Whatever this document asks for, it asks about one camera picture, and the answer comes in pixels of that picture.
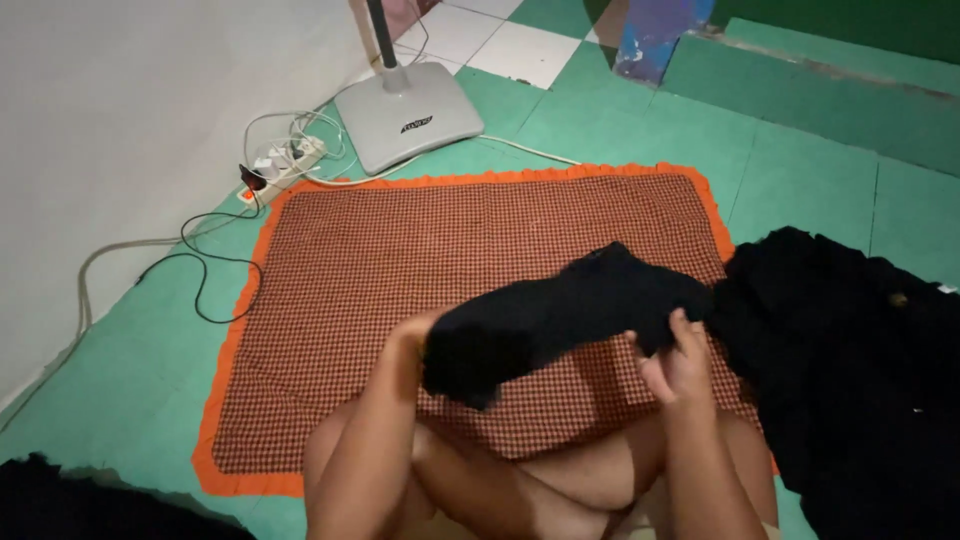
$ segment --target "black cloth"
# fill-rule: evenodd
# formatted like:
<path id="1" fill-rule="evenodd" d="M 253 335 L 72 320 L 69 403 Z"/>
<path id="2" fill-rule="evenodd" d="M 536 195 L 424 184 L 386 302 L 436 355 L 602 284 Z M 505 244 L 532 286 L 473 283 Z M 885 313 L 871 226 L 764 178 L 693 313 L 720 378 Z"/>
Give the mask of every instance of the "black cloth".
<path id="1" fill-rule="evenodd" d="M 960 536 L 960 296 L 793 228 L 727 274 L 708 326 L 820 538 Z"/>
<path id="2" fill-rule="evenodd" d="M 41 454 L 0 465 L 4 540 L 253 540 L 249 532 L 147 493 L 65 479 Z"/>
<path id="3" fill-rule="evenodd" d="M 677 307 L 691 321 L 702 320 L 709 290 L 614 242 L 552 278 L 514 282 L 444 314 L 426 338 L 423 388 L 483 410 L 499 384 L 582 343 L 634 330 L 647 355 L 670 345 L 668 315 Z"/>

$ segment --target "black cable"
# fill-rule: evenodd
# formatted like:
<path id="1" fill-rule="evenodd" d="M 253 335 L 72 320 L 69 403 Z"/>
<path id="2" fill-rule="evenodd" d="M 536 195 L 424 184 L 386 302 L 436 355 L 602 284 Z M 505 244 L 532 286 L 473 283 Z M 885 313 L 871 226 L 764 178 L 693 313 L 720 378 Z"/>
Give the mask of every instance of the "black cable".
<path id="1" fill-rule="evenodd" d="M 247 180 L 249 179 L 248 175 L 252 175 L 253 173 L 252 173 L 250 170 L 248 170 L 246 167 L 244 167 L 243 165 L 240 165 L 240 171 L 241 171 L 241 177 L 244 179 L 244 184 L 246 184 L 246 183 L 247 183 Z M 157 262 L 154 262 L 154 263 L 151 264 L 149 267 L 147 267 L 147 269 L 144 270 L 142 274 L 140 274 L 140 277 L 137 278 L 135 282 L 133 282 L 133 286 L 137 286 L 137 285 L 139 285 L 141 282 L 143 282 L 144 278 L 147 277 L 147 274 L 149 274 L 151 270 L 153 270 L 154 268 L 156 268 L 156 267 L 157 267 L 158 265 L 160 265 L 162 262 L 166 262 L 167 260 L 170 260 L 171 258 L 177 258 L 177 257 L 192 257 L 192 258 L 195 258 L 196 260 L 198 260 L 198 261 L 200 262 L 200 264 L 202 264 L 202 265 L 204 266 L 204 276 L 200 279 L 200 287 L 197 289 L 197 296 L 196 296 L 196 297 L 194 298 L 194 300 L 193 300 L 193 308 L 194 308 L 194 310 L 197 312 L 197 315 L 200 316 L 200 318 L 204 319 L 206 322 L 208 322 L 208 323 L 213 323 L 213 324 L 217 324 L 217 325 L 229 324 L 229 323 L 232 323 L 233 321 L 236 321 L 236 320 L 242 319 L 243 317 L 246 317 L 247 314 L 250 313 L 251 309 L 253 309 L 253 305 L 256 304 L 256 299 L 260 296 L 260 289 L 263 288 L 263 268 L 260 267 L 259 264 L 257 264 L 256 262 L 254 262 L 254 261 L 252 261 L 252 260 L 250 260 L 250 259 L 248 259 L 248 258 L 230 258 L 230 257 L 223 257 L 223 256 L 220 256 L 220 255 L 213 255 L 213 254 L 210 254 L 210 253 L 206 253 L 206 252 L 204 252 L 204 251 L 201 251 L 200 248 L 198 248 L 198 247 L 196 247 L 196 246 L 193 246 L 193 245 L 190 245 L 190 242 L 187 241 L 187 239 L 186 239 L 186 227 L 187 227 L 187 225 L 190 225 L 190 223 L 193 222 L 193 221 L 196 221 L 196 220 L 198 220 L 198 219 L 205 218 L 205 217 L 208 217 L 208 216 L 211 216 L 211 215 L 222 215 L 222 216 L 225 216 L 225 217 L 232 217 L 232 218 L 234 218 L 234 219 L 256 219 L 256 218 L 260 217 L 260 211 L 263 209 L 263 207 L 260 205 L 260 199 L 259 199 L 259 197 L 256 196 L 256 191 L 254 191 L 253 189 L 250 190 L 250 193 L 253 194 L 253 200 L 256 202 L 256 212 L 255 212 L 253 215 L 244 215 L 242 212 L 241 212 L 241 213 L 206 212 L 206 213 L 202 213 L 202 214 L 197 214 L 197 215 L 191 217 L 190 219 L 187 219 L 186 221 L 184 221 L 184 222 L 183 222 L 183 225 L 180 226 L 180 241 L 182 241 L 182 242 L 183 242 L 183 245 L 185 245 L 187 248 L 190 249 L 190 251 L 192 251 L 192 252 L 194 252 L 194 253 L 174 253 L 173 255 L 168 255 L 168 256 L 166 256 L 166 257 L 164 257 L 164 258 L 161 258 L 161 259 L 158 260 Z M 247 264 L 249 264 L 250 266 L 252 266 L 253 268 L 256 269 L 256 273 L 257 273 L 257 285 L 256 285 L 256 290 L 253 292 L 253 296 L 252 296 L 252 298 L 250 298 L 250 303 L 247 305 L 247 308 L 244 309 L 243 313 L 240 313 L 239 315 L 233 317 L 232 319 L 226 320 L 226 321 L 217 321 L 217 320 L 214 320 L 214 319 L 211 319 L 211 318 L 207 317 L 206 315 L 204 315 L 204 313 L 203 313 L 202 311 L 200 311 L 200 297 L 201 297 L 201 295 L 203 295 L 203 293 L 204 293 L 204 285 L 206 284 L 206 275 L 207 275 L 206 261 L 203 259 L 203 257 L 200 257 L 200 256 L 208 257 L 208 258 L 214 258 L 214 259 L 217 259 L 217 260 L 224 260 L 224 261 L 226 261 L 226 262 L 246 262 Z"/>

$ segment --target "blue painted pillar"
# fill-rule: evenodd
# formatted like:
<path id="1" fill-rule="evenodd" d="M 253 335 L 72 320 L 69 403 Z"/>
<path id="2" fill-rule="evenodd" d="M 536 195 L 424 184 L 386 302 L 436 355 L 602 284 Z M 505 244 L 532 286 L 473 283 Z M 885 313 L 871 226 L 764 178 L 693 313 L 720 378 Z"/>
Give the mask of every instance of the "blue painted pillar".
<path id="1" fill-rule="evenodd" d="M 630 0 L 613 71 L 659 86 L 677 40 L 707 24 L 714 0 Z"/>

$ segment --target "fan brand logo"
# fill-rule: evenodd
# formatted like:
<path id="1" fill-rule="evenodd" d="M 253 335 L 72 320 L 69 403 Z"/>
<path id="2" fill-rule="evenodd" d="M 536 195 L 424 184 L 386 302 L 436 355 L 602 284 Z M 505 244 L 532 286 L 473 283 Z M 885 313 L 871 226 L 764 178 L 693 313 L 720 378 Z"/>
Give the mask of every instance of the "fan brand logo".
<path id="1" fill-rule="evenodd" d="M 427 116 L 426 118 L 421 118 L 420 120 L 414 120 L 406 126 L 403 126 L 403 129 L 400 130 L 400 134 L 403 135 L 403 132 L 407 130 L 414 130 L 420 126 L 425 126 L 430 123 L 430 120 L 433 120 L 433 116 Z"/>

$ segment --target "power strip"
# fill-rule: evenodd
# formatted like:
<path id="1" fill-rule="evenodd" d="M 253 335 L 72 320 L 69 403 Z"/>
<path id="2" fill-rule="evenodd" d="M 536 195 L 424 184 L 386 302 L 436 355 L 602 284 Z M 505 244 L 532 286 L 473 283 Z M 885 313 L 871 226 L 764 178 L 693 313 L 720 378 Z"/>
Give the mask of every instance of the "power strip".
<path id="1" fill-rule="evenodd" d="M 288 165 L 288 163 L 280 162 L 277 164 L 279 176 L 272 179 L 269 178 L 269 175 L 264 175 L 268 177 L 267 185 L 264 186 L 263 189 L 256 191 L 256 198 L 260 201 L 261 206 L 273 201 L 281 191 L 302 176 L 301 171 L 310 169 L 320 158 L 326 155 L 326 145 L 322 140 L 314 136 L 309 136 L 301 140 L 300 144 L 297 145 L 297 149 L 303 152 L 303 155 L 296 161 L 296 166 L 282 166 Z M 240 199 L 243 204 L 247 205 L 247 208 L 256 208 L 257 203 L 253 199 L 253 192 L 248 188 L 241 189 L 240 192 L 237 193 L 237 198 Z"/>

